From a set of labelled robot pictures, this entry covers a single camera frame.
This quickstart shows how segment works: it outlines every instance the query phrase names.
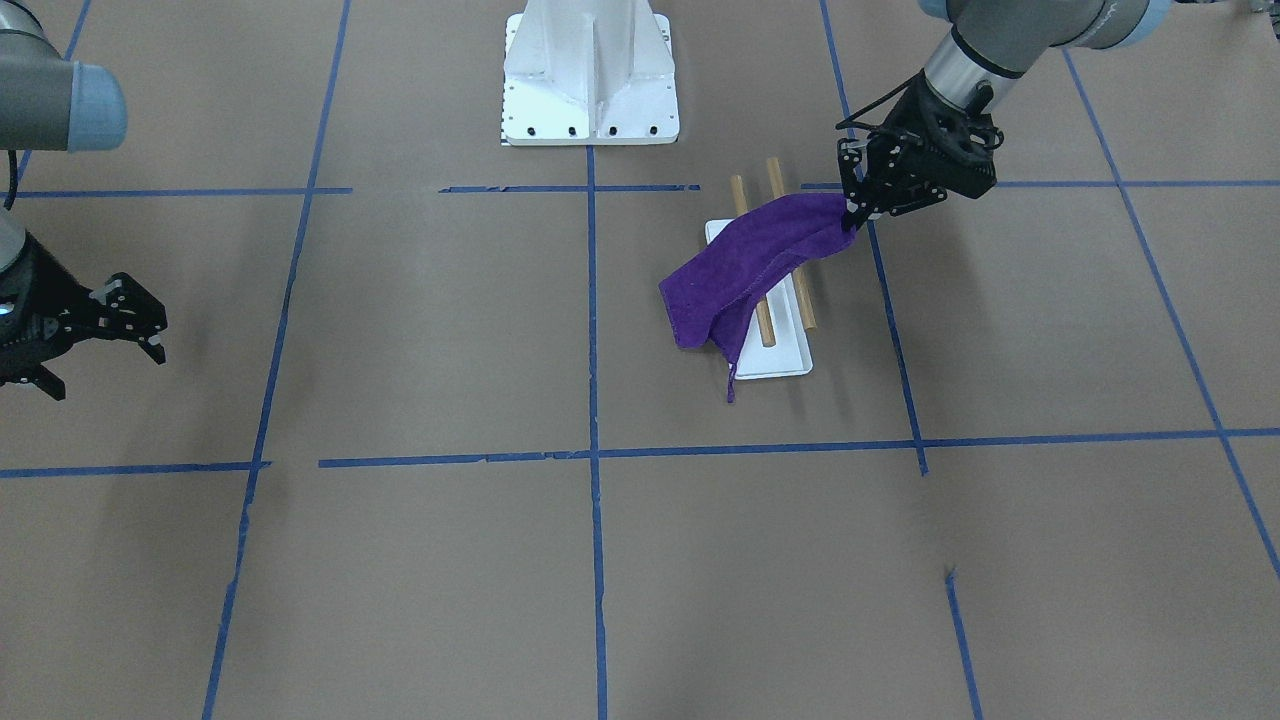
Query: blue tape line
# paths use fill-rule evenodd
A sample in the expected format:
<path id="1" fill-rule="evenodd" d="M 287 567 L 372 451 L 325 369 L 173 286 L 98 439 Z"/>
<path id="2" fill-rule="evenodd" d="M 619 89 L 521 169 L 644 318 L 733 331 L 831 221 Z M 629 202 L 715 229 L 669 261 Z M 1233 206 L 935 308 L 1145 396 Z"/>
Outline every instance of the blue tape line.
<path id="1" fill-rule="evenodd" d="M 840 108 L 844 110 L 845 117 L 851 114 L 849 109 L 849 95 L 845 92 L 845 76 L 840 68 L 840 53 L 836 50 L 836 33 L 831 27 L 831 9 L 827 6 L 827 0 L 818 0 L 822 8 L 822 26 L 827 35 L 827 53 L 831 55 L 831 70 L 836 76 L 836 92 L 840 95 Z M 849 137 L 854 137 L 852 129 L 849 131 Z M 817 190 L 817 187 L 801 186 L 801 190 Z M 915 413 L 915 398 L 911 393 L 911 377 L 906 370 L 906 356 L 902 354 L 902 340 L 897 332 L 897 320 L 893 316 L 893 297 L 888 290 L 888 277 L 884 274 L 884 259 L 879 250 L 879 237 L 876 232 L 876 223 L 867 223 L 867 234 L 870 238 L 872 256 L 876 259 L 876 277 L 879 279 L 881 295 L 884 300 L 884 318 L 888 322 L 888 336 L 893 343 L 893 355 L 897 359 L 899 377 L 902 383 L 902 401 L 906 405 L 906 419 L 911 425 L 911 438 L 915 443 L 915 457 L 920 465 L 920 474 L 929 474 L 929 460 L 924 454 L 924 445 L 920 442 L 920 420 Z"/>
<path id="2" fill-rule="evenodd" d="M 475 192 L 586 192 L 585 184 L 456 184 L 440 190 L 440 195 L 467 195 Z"/>
<path id="3" fill-rule="evenodd" d="M 773 455 L 791 452 L 854 452 L 864 450 L 913 450 L 915 441 L 814 442 L 777 445 L 709 445 L 695 447 L 632 447 L 602 450 L 600 457 L 685 457 L 691 455 Z"/>
<path id="4" fill-rule="evenodd" d="M 1226 430 L 1231 437 L 1280 437 L 1280 428 L 1240 428 Z M 701 455 L 785 455 L 799 452 L 865 452 L 876 450 L 915 450 L 918 445 L 934 447 L 1018 447 L 1036 445 L 1094 445 L 1115 442 L 1169 442 L 1180 439 L 1212 439 L 1213 429 L 1151 430 L 1130 433 L 1078 433 L 1042 436 L 992 436 L 966 438 L 922 438 L 850 442 L 774 443 L 774 445 L 704 445 L 676 447 L 599 448 L 602 459 L 686 457 Z M 557 450 L 548 452 L 507 452 L 476 455 L 413 455 L 397 457 L 352 457 L 320 460 L 323 469 L 385 468 L 399 465 L 453 465 L 465 462 L 536 462 L 543 460 L 588 460 L 590 450 Z"/>
<path id="5" fill-rule="evenodd" d="M 1120 181 L 1124 187 L 1280 187 L 1280 179 Z M 1028 187 L 1116 187 L 1115 181 L 1000 181 L 996 190 Z M 805 182 L 800 190 L 844 190 L 838 182 Z"/>
<path id="6" fill-rule="evenodd" d="M 270 462 L 260 462 L 262 468 Z M 102 475 L 177 475 L 183 473 L 233 473 L 251 470 L 253 462 L 184 462 L 178 465 L 102 465 L 97 468 L 17 468 L 0 470 L 0 479 L 90 478 Z"/>
<path id="7" fill-rule="evenodd" d="M 1217 430 L 1157 430 L 1139 433 L 1085 433 L 1059 436 L 1007 436 L 973 438 L 925 438 L 925 447 L 1007 447 L 1020 445 L 1078 445 L 1107 442 L 1156 442 L 1219 437 Z"/>
<path id="8" fill-rule="evenodd" d="M 928 475 L 929 461 L 924 455 L 924 443 L 920 437 L 920 419 L 915 413 L 915 398 L 911 396 L 911 377 L 906 372 L 902 338 L 897 333 L 897 320 L 893 318 L 893 297 L 888 291 L 888 275 L 884 273 L 884 259 L 881 256 L 876 223 L 867 223 L 867 236 L 870 238 L 872 258 L 876 260 L 876 277 L 879 278 L 881 295 L 884 299 L 884 318 L 888 320 L 888 337 L 893 343 L 893 355 L 897 357 L 897 373 L 902 383 L 902 401 L 906 404 L 906 419 L 911 424 L 911 439 L 915 442 L 915 459 L 920 465 L 920 475 Z"/>
<path id="9" fill-rule="evenodd" d="M 1280 187 L 1280 179 L 1121 181 L 1124 187 Z"/>
<path id="10" fill-rule="evenodd" d="M 76 47 L 79 46 L 79 36 L 84 32 L 84 20 L 88 19 L 88 9 L 93 4 L 93 0 L 84 0 L 81 5 L 81 14 L 76 18 L 76 29 L 72 31 L 72 38 L 67 41 L 67 51 L 63 53 L 63 60 L 70 60 L 76 55 Z"/>
<path id="11" fill-rule="evenodd" d="M 598 184 L 595 192 L 698 192 L 700 184 Z"/>
<path id="12" fill-rule="evenodd" d="M 65 197 L 251 197 L 260 195 L 351 195 L 349 187 L 209 187 L 172 190 L 36 190 L 18 197 L 55 200 Z"/>
<path id="13" fill-rule="evenodd" d="M 1138 234 L 1138 243 L 1142 246 L 1142 254 L 1147 259 L 1147 266 L 1151 269 L 1151 277 L 1156 281 L 1156 288 L 1160 291 L 1160 297 L 1165 304 L 1165 310 L 1169 313 L 1169 319 L 1174 324 L 1174 331 L 1178 333 L 1178 342 L 1183 346 L 1183 354 L 1187 355 L 1187 363 L 1190 365 L 1192 374 L 1196 377 L 1196 384 L 1199 387 L 1201 397 L 1204 400 L 1204 407 L 1208 410 L 1210 418 L 1213 421 L 1213 428 L 1217 430 L 1219 441 L 1222 443 L 1222 451 L 1226 454 L 1226 460 L 1231 465 L 1231 471 L 1235 474 L 1235 483 L 1240 488 L 1240 495 L 1244 497 L 1244 503 L 1249 510 L 1249 515 L 1253 518 L 1253 527 L 1258 532 L 1258 537 L 1262 539 L 1262 547 L 1266 550 L 1267 559 L 1271 561 L 1271 569 L 1275 571 L 1276 579 L 1280 579 L 1280 553 L 1276 552 L 1275 543 L 1271 541 L 1271 533 L 1267 530 L 1266 521 L 1262 519 L 1262 512 L 1258 511 L 1257 502 L 1253 500 L 1253 491 L 1249 489 L 1249 482 L 1244 477 L 1244 471 L 1240 469 L 1240 464 L 1235 457 L 1235 450 L 1231 447 L 1231 439 L 1222 427 L 1222 419 L 1217 413 L 1217 406 L 1213 404 L 1213 397 L 1210 395 L 1208 383 L 1204 382 L 1204 374 L 1201 372 L 1199 363 L 1196 360 L 1196 352 L 1192 351 L 1192 343 L 1187 337 L 1187 332 L 1183 329 L 1183 322 L 1178 315 L 1178 310 L 1174 307 L 1174 300 L 1169 295 L 1169 288 L 1165 286 L 1165 278 L 1160 273 L 1160 266 L 1156 264 L 1156 256 L 1151 250 L 1151 243 L 1147 241 L 1147 232 L 1142 227 L 1142 220 L 1138 218 L 1138 210 L 1133 205 L 1133 199 L 1129 197 L 1129 190 L 1120 176 L 1120 169 L 1116 165 L 1115 156 L 1111 152 L 1111 145 L 1107 142 L 1106 135 L 1102 132 L 1102 124 L 1098 122 L 1098 115 L 1093 110 L 1093 102 L 1089 101 L 1089 95 L 1084 90 L 1084 82 L 1080 79 L 1080 73 L 1075 68 L 1075 63 L 1071 60 L 1070 53 L 1065 49 L 1062 50 L 1062 56 L 1066 59 L 1066 67 L 1071 72 L 1071 79 L 1075 82 L 1075 90 L 1080 95 L 1080 100 L 1084 102 L 1084 109 L 1089 115 L 1089 122 L 1093 123 L 1093 132 L 1098 136 L 1098 143 L 1102 145 L 1102 154 L 1107 159 L 1107 164 L 1111 167 L 1111 174 L 1115 177 L 1116 186 L 1120 188 L 1120 196 L 1124 199 L 1125 210 L 1129 213 L 1129 220 L 1133 223 L 1133 229 Z"/>
<path id="14" fill-rule="evenodd" d="M 471 462 L 536 462 L 539 460 L 586 460 L 586 450 L 552 452 L 492 452 L 484 455 L 411 455 L 402 457 L 338 457 L 320 460 L 321 469 L 333 468 L 396 468 L 406 465 L 466 465 Z"/>
<path id="15" fill-rule="evenodd" d="M 63 60 L 70 60 L 76 55 L 76 46 L 79 45 L 79 36 L 84 31 L 84 20 L 88 19 L 88 9 L 93 4 L 93 0 L 84 0 L 81 5 L 81 14 L 76 18 L 76 28 L 72 29 L 72 38 L 67 42 L 67 51 L 63 53 Z M 27 174 L 27 163 L 31 163 L 31 150 L 22 154 L 22 160 L 18 163 L 18 183 L 22 183 L 22 177 Z"/>
<path id="16" fill-rule="evenodd" d="M 836 51 L 836 33 L 831 29 L 831 9 L 827 8 L 827 0 L 818 0 L 818 5 L 822 8 L 822 27 L 827 33 L 827 53 L 831 55 L 831 70 L 836 76 L 836 92 L 840 94 L 840 109 L 844 110 L 847 118 L 852 114 L 852 110 L 849 109 L 849 96 L 845 94 L 845 73 L 840 69 L 840 53 Z"/>
<path id="17" fill-rule="evenodd" d="M 1024 187 L 1115 187 L 1115 181 L 1000 181 L 996 190 Z"/>
<path id="18" fill-rule="evenodd" d="M 951 605 L 951 624 L 956 629 L 956 644 L 960 646 L 960 662 L 964 665 L 964 682 L 969 687 L 969 705 L 973 707 L 973 720 L 982 720 L 982 698 L 978 697 L 978 679 L 973 674 L 973 660 L 969 657 L 969 638 L 964 632 L 964 618 L 960 616 L 960 601 L 956 600 L 956 571 L 947 573 L 947 603 Z"/>
<path id="19" fill-rule="evenodd" d="M 600 380 L 596 293 L 595 147 L 586 147 L 586 265 L 588 265 L 588 375 L 590 378 L 591 433 L 591 556 L 595 575 L 595 708 L 599 720 L 609 716 L 609 674 L 604 630 L 604 530 L 600 512 Z"/>
<path id="20" fill-rule="evenodd" d="M 1280 437 L 1280 428 L 1244 428 L 1226 430 L 1228 437 Z"/>
<path id="21" fill-rule="evenodd" d="M 698 192 L 700 184 L 453 184 L 440 190 L 440 195 L 470 195 L 480 192 Z"/>
<path id="22" fill-rule="evenodd" d="M 262 413 L 259 418 L 257 438 L 253 442 L 255 468 L 250 470 L 248 480 L 244 483 L 244 502 L 241 506 L 239 533 L 236 542 L 236 569 L 232 582 L 227 585 L 227 594 L 223 598 L 223 615 L 218 626 L 218 643 L 214 648 L 214 661 L 209 670 L 209 688 L 205 692 L 205 707 L 202 720 L 211 720 L 214 703 L 218 700 L 218 684 L 221 680 L 223 659 L 227 653 L 227 638 L 230 633 L 232 612 L 236 609 L 236 593 L 239 588 L 241 570 L 244 564 L 244 546 L 248 539 L 250 506 L 253 505 L 253 495 L 257 492 L 259 464 L 266 446 L 266 430 L 271 419 L 271 402 L 275 397 L 275 384 L 280 373 L 280 357 L 284 354 L 284 337 L 289 325 L 289 305 L 293 299 L 293 284 L 298 277 L 298 261 L 302 256 L 302 246 L 306 240 L 307 224 L 311 215 L 311 201 L 315 196 L 316 177 L 320 173 L 320 158 L 324 152 L 325 132 L 329 126 L 329 110 L 333 106 L 333 94 L 338 85 L 338 69 L 342 65 L 342 50 L 347 37 L 347 20 L 351 17 L 351 0 L 343 0 L 342 17 L 338 20 L 338 38 L 334 42 L 333 61 L 329 67 L 329 85 L 325 88 L 324 104 L 320 109 L 320 127 L 316 129 L 315 149 L 311 152 L 311 172 L 307 176 L 307 193 L 302 199 L 302 213 L 298 218 L 298 232 L 293 241 L 293 255 L 289 260 L 289 275 L 284 286 L 284 301 L 280 306 L 280 322 L 275 332 L 275 347 L 271 352 L 271 366 L 266 375 L 266 391 L 262 396 Z"/>

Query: purple towel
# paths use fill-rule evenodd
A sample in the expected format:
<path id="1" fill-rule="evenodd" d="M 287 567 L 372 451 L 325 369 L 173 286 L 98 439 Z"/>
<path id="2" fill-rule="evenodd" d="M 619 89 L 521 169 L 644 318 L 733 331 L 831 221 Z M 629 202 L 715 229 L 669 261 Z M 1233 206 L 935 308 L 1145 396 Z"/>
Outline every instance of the purple towel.
<path id="1" fill-rule="evenodd" d="M 728 360 L 728 401 L 755 304 L 808 260 L 849 247 L 837 193 L 786 195 L 728 224 L 716 241 L 658 284 L 682 348 L 708 340 Z"/>

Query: wooden dowel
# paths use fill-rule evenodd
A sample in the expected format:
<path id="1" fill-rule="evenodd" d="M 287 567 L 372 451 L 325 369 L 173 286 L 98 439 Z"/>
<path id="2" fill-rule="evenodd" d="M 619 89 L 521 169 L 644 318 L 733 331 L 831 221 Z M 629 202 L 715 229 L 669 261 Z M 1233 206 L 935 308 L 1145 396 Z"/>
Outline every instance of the wooden dowel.
<path id="1" fill-rule="evenodd" d="M 773 187 L 773 199 L 777 200 L 787 193 L 787 188 L 782 183 L 782 163 L 777 158 L 769 158 L 765 164 L 769 167 L 769 186 Z M 818 327 L 818 316 L 813 311 L 813 296 L 809 293 L 809 275 L 804 272 L 804 265 L 791 270 L 791 282 L 796 287 L 800 323 L 804 325 L 804 329 L 812 331 Z"/>
<path id="2" fill-rule="evenodd" d="M 728 178 L 730 188 L 733 191 L 733 209 L 739 217 L 748 213 L 746 188 L 742 187 L 742 176 Z M 773 315 L 769 314 L 769 299 L 764 296 L 755 304 L 755 322 L 760 325 L 760 343 L 764 347 L 773 347 L 778 338 L 773 334 Z"/>

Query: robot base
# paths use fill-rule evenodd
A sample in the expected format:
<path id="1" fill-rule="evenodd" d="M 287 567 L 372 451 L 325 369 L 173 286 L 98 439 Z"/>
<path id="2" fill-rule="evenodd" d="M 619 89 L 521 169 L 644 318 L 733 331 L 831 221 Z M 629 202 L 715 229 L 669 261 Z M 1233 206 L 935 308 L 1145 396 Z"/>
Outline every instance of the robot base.
<path id="1" fill-rule="evenodd" d="M 659 145 L 680 135 L 671 22 L 648 0 L 530 0 L 507 20 L 507 145 Z"/>

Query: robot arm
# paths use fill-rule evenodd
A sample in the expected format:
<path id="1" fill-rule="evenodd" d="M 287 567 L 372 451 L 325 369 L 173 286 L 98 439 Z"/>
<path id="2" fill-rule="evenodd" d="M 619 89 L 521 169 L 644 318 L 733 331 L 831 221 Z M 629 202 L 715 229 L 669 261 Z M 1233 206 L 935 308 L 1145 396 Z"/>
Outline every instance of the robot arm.
<path id="1" fill-rule="evenodd" d="M 111 73 L 63 60 L 26 6 L 0 0 L 0 149 L 110 150 L 124 141 L 125 127 Z M 0 386 L 28 383 L 61 400 L 65 387 L 46 360 L 102 338 L 136 342 L 164 363 L 159 333 L 166 327 L 164 305 L 133 278 L 118 273 L 90 291 L 8 205 L 0 210 Z"/>
<path id="2" fill-rule="evenodd" d="M 1170 0 L 920 0 L 951 32 L 916 76 L 850 115 L 837 129 L 867 132 L 838 142 L 849 213 L 861 225 L 947 199 L 980 197 L 996 184 L 993 152 L 1004 135 L 989 110 L 1050 47 L 1108 49 L 1151 33 Z M 859 118 L 902 94 L 878 126 Z"/>

